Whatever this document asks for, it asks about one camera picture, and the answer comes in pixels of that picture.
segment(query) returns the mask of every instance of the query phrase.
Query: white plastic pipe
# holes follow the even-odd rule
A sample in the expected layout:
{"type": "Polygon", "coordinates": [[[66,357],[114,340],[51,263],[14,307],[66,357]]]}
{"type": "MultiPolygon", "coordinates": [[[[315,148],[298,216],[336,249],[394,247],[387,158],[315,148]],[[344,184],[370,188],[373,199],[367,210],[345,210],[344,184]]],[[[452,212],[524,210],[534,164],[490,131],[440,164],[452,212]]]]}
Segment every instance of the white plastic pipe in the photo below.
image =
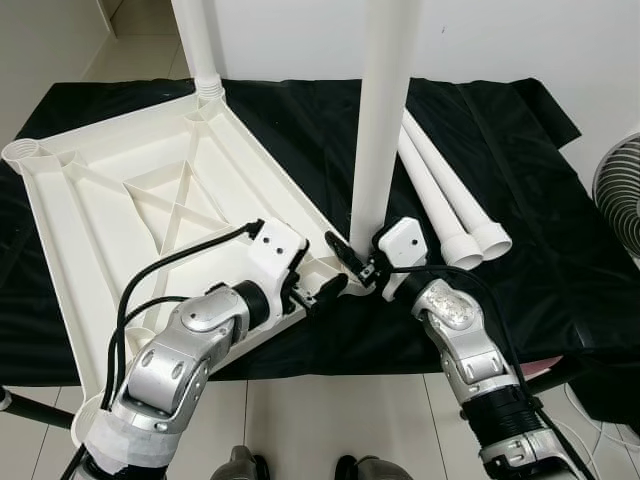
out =
{"type": "Polygon", "coordinates": [[[214,100],[224,95],[224,89],[213,58],[205,1],[171,0],[171,3],[198,95],[206,100],[214,100]]]}
{"type": "Polygon", "coordinates": [[[369,254],[384,225],[422,0],[368,0],[349,241],[369,254]]]}
{"type": "Polygon", "coordinates": [[[465,232],[451,205],[426,167],[404,128],[400,129],[398,153],[420,202],[440,239],[440,253],[447,265],[471,270],[482,263],[482,251],[465,232]]]}
{"type": "Polygon", "coordinates": [[[402,126],[462,224],[480,246],[484,260],[493,260],[507,253],[512,245],[507,232],[502,225],[489,218],[406,109],[402,117],[402,126]]]}

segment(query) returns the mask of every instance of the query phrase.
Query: pipe end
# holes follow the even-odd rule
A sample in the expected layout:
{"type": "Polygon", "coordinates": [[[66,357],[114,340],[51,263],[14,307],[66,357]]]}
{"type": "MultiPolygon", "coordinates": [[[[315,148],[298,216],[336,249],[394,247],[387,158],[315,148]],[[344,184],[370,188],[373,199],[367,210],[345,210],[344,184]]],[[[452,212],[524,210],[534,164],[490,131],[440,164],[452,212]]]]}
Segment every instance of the pipe end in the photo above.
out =
{"type": "Polygon", "coordinates": [[[85,401],[80,409],[76,412],[71,422],[71,441],[79,448],[87,438],[91,425],[100,410],[100,402],[104,392],[85,401]]]}
{"type": "Polygon", "coordinates": [[[203,100],[218,100],[224,97],[224,87],[220,75],[213,78],[195,78],[196,91],[203,100]]]}
{"type": "Polygon", "coordinates": [[[499,223],[485,223],[471,232],[471,236],[480,246],[485,261],[494,260],[507,253],[513,242],[499,223]]]}
{"type": "Polygon", "coordinates": [[[40,144],[31,138],[14,140],[2,149],[0,156],[7,162],[18,162],[26,158],[38,156],[40,144]]]}
{"type": "Polygon", "coordinates": [[[447,239],[440,246],[440,253],[447,265],[472,270],[482,263],[482,250],[474,238],[462,233],[447,239]]]}

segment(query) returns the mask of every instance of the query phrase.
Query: black tablecloth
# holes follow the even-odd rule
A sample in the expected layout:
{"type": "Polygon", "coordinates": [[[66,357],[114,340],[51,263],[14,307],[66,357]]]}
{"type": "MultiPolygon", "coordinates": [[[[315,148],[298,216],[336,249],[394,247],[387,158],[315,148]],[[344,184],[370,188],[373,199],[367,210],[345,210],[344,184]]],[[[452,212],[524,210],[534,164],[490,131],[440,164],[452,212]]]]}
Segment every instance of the black tablecloth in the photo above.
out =
{"type": "MultiPolygon", "coordinates": [[[[359,81],[225,82],[233,111],[309,198],[348,234],[359,81]]],[[[41,138],[171,100],[189,80],[56,84],[20,137],[41,138]]],[[[640,273],[558,148],[579,135],[535,80],[411,82],[407,105],[479,202],[512,236],[475,272],[489,282],[522,361],[558,354],[635,356],[640,273]]],[[[20,177],[0,165],[0,383],[77,383],[73,358],[20,177]]],[[[421,219],[400,162],[388,217],[421,219]]],[[[458,288],[483,293],[459,279],[458,288]]],[[[487,309],[492,329],[494,312],[487,309]]],[[[215,378],[414,373],[438,369],[418,322],[379,298],[341,297],[229,365],[215,378]]]]}

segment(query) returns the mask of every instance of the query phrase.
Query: tiled floor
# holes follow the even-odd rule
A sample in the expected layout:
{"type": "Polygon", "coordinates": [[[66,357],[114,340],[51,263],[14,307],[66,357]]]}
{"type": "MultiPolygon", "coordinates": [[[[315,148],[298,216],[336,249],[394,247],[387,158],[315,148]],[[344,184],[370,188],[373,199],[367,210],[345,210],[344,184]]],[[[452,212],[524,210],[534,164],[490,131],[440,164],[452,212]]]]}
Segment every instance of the tiled floor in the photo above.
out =
{"type": "MultiPolygon", "coordinates": [[[[113,23],[118,42],[89,80],[189,76],[169,0],[125,0],[113,23]]],[[[77,387],[13,390],[69,411],[82,401],[77,387]]],[[[547,411],[593,450],[598,431],[570,405],[564,390],[549,391],[543,400],[547,411]]],[[[396,461],[416,480],[484,480],[478,445],[458,410],[441,374],[210,384],[169,478],[208,479],[233,445],[246,443],[267,457],[274,480],[332,480],[335,460],[346,453],[396,461]]],[[[587,459],[584,448],[565,431],[587,459]]],[[[606,425],[605,431],[639,442],[624,427],[606,425]]],[[[72,452],[68,432],[0,414],[3,478],[58,478],[72,452]]],[[[603,480],[640,480],[638,449],[603,437],[595,460],[603,480]]]]}

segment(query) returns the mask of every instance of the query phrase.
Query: white wall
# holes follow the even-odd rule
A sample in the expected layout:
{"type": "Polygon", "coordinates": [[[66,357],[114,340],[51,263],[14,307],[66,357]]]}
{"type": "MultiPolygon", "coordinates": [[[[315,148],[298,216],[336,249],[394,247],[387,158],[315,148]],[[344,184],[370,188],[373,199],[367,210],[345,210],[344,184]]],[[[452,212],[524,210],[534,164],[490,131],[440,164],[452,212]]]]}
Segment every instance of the white wall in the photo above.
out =
{"type": "Polygon", "coordinates": [[[0,148],[53,83],[82,79],[107,36],[97,0],[0,0],[0,148]]]}
{"type": "MultiPolygon", "coordinates": [[[[209,1],[224,77],[361,76],[364,0],[209,1]]],[[[585,184],[640,125],[639,0],[425,1],[414,75],[542,80],[583,133],[564,153],[585,184]]]]}

